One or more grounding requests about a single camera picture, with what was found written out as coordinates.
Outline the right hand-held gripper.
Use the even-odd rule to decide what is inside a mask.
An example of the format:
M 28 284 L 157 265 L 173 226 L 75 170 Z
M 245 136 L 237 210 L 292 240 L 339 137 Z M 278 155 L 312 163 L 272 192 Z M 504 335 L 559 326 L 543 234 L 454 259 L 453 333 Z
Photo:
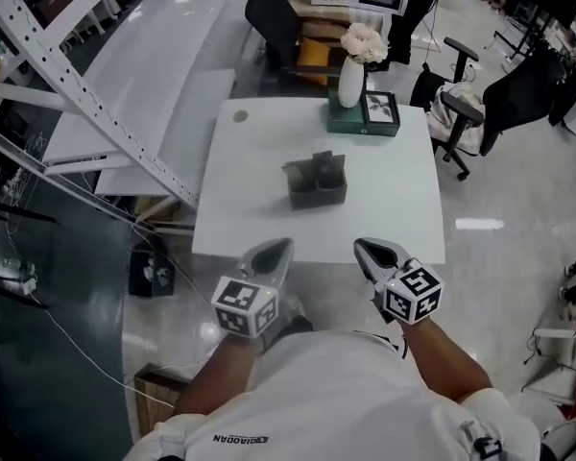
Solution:
M 354 241 L 353 252 L 366 279 L 378 282 L 373 303 L 386 323 L 414 325 L 438 309 L 444 283 L 431 266 L 412 258 L 400 245 L 361 237 Z

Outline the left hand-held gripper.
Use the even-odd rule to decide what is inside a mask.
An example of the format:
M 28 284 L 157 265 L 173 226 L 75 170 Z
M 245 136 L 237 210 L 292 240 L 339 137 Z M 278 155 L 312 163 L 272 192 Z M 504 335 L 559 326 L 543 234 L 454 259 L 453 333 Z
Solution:
M 256 342 L 263 352 L 270 348 L 289 323 L 286 280 L 294 250 L 292 238 L 267 240 L 220 278 L 211 306 L 223 331 Z

